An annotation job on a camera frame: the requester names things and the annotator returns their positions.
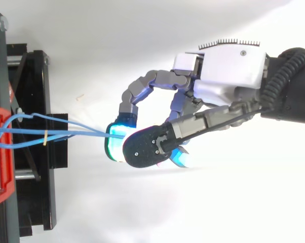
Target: screw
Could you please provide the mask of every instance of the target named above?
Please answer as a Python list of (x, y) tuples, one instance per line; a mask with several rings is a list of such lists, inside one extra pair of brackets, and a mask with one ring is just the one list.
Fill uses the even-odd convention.
[[(25, 114), (21, 107), (16, 109), (16, 114)], [(23, 121), (22, 117), (17, 118), (18, 122), (21, 123)]]
[(49, 56), (45, 56), (45, 64), (47, 66), (50, 65), (50, 57)]
[(7, 31), (9, 29), (9, 22), (6, 17), (0, 16), (0, 31)]

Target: black coiled cable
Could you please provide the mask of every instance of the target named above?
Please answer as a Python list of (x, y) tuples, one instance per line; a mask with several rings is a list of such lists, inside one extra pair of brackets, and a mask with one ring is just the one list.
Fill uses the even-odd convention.
[(287, 58), (287, 61), (265, 85), (260, 97), (263, 108), (273, 109), (284, 87), (305, 66), (305, 49), (303, 48), (286, 50), (279, 57)]

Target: cable tie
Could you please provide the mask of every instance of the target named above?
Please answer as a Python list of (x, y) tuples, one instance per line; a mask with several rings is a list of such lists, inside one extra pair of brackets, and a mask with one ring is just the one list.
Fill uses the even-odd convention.
[(48, 139), (48, 130), (45, 130), (45, 139), (43, 141), (43, 146), (47, 145), (47, 139)]

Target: white background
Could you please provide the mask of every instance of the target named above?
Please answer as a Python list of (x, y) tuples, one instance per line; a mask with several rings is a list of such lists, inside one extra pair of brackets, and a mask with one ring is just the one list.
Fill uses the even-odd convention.
[[(0, 12), (8, 43), (50, 55), (52, 112), (102, 131), (129, 83), (177, 53), (226, 37), (270, 56), (305, 48), (305, 0), (0, 0)], [(151, 94), (139, 126), (163, 122), (172, 97)], [(187, 149), (193, 169), (140, 170), (110, 161), (103, 139), (70, 139), (58, 224), (21, 242), (305, 242), (305, 125), (257, 117)]]

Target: blue wire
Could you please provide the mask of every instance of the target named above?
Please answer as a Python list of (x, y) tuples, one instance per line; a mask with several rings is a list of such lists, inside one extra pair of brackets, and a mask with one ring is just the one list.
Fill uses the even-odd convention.
[(62, 138), (57, 138), (57, 139), (55, 139), (55, 140), (53, 140), (53, 141), (54, 141), (54, 142), (59, 142), (59, 141), (63, 141), (63, 140), (72, 138), (72, 137), (74, 137), (74, 136), (75, 136), (75, 135), (65, 136), (65, 137), (62, 137)]
[[(34, 129), (17, 129), (17, 128), (0, 128), (0, 133), (18, 133), (18, 134), (33, 134), (44, 135), (46, 130), (34, 130)], [(67, 130), (47, 130), (48, 135), (84, 135), (92, 137), (111, 137), (123, 139), (124, 136), (113, 135), (108, 133), (93, 133), (85, 131), (67, 131)]]
[(50, 117), (50, 116), (47, 116), (47, 115), (41, 115), (41, 114), (38, 114), (38, 113), (32, 113), (31, 115), (32, 116), (38, 116), (38, 117), (41, 117), (41, 118), (44, 118), (44, 119), (48, 119), (48, 120), (55, 120), (57, 122), (73, 124), (73, 125), (76, 125), (76, 126), (80, 126), (80, 127), (86, 128), (86, 129), (91, 130), (91, 131), (96, 132), (96, 133), (103, 133), (103, 132), (101, 132), (99, 130), (96, 130), (94, 128), (88, 127), (88, 126), (86, 126), (84, 124), (81, 124), (81, 123), (76, 123), (74, 121), (54, 118), (54, 117)]
[[(112, 135), (112, 134), (106, 134), (104, 132), (101, 132), (99, 130), (96, 130), (96, 129), (93, 129), (91, 127), (88, 127), (86, 125), (83, 125), (81, 123), (76, 123), (74, 121), (68, 121), (68, 120), (63, 120), (63, 119), (59, 119), (59, 118), (54, 118), (54, 117), (50, 117), (50, 116), (46, 116), (46, 115), (41, 115), (41, 114), (38, 114), (38, 113), (33, 113), (31, 115), (26, 115), (26, 114), (16, 114), (16, 115), (13, 115), (11, 116), (10, 118), (8, 118), (6, 120), (6, 122), (3, 124), (3, 126), (0, 128), (0, 139), (3, 135), (4, 132), (8, 131), (7, 133), (13, 133), (12, 130), (13, 129), (8, 129), (7, 127), (9, 126), (9, 124), (17, 119), (17, 118), (27, 118), (27, 119), (31, 119), (33, 118), (34, 116), (38, 116), (38, 117), (41, 117), (41, 118), (44, 118), (44, 119), (49, 119), (49, 120), (55, 120), (57, 122), (63, 122), (63, 123), (69, 123), (69, 124), (73, 124), (73, 125), (77, 125), (77, 126), (80, 126), (80, 127), (83, 127), (83, 128), (86, 128), (88, 130), (91, 130), (91, 131), (94, 131), (95, 133), (90, 133), (90, 132), (83, 132), (83, 131), (60, 131), (60, 130), (48, 130), (48, 134), (54, 134), (54, 136), (50, 136), (47, 138), (47, 141), (55, 141), (55, 142), (58, 142), (58, 141), (62, 141), (62, 140), (65, 140), (65, 139), (68, 139), (68, 138), (71, 138), (73, 137), (74, 135), (87, 135), (87, 136), (97, 136), (97, 137), (113, 137), (113, 138), (119, 138), (119, 139), (123, 139), (124, 136), (120, 136), (120, 135)], [(19, 131), (16, 131), (14, 133), (27, 133), (27, 134), (35, 134), (35, 132), (33, 131), (37, 131), (38, 135), (44, 135), (45, 133), (45, 130), (28, 130), (28, 129), (15, 129), (15, 130), (19, 130)], [(61, 133), (65, 133), (67, 132), (67, 134), (61, 134), (61, 135), (57, 135), (55, 132), (61, 132)], [(24, 143), (19, 143), (19, 144), (2, 144), (0, 143), (0, 148), (9, 148), (9, 149), (15, 149), (15, 148), (22, 148), (22, 147), (28, 147), (28, 146), (32, 146), (32, 145), (35, 145), (35, 144), (40, 144), (40, 143), (43, 143), (44, 142), (44, 138), (41, 138), (41, 139), (37, 139), (37, 140), (33, 140), (33, 141), (28, 141), (28, 142), (24, 142)]]
[[(59, 138), (62, 138), (62, 137), (65, 137), (65, 136), (63, 136), (63, 135), (53, 135), (53, 136), (48, 137), (47, 141), (52, 141), (52, 140), (59, 139)], [(0, 148), (7, 148), (7, 149), (23, 148), (23, 147), (28, 147), (28, 146), (43, 143), (44, 140), (45, 140), (45, 138), (40, 138), (40, 139), (36, 139), (36, 140), (24, 142), (24, 143), (17, 143), (17, 144), (0, 143)]]

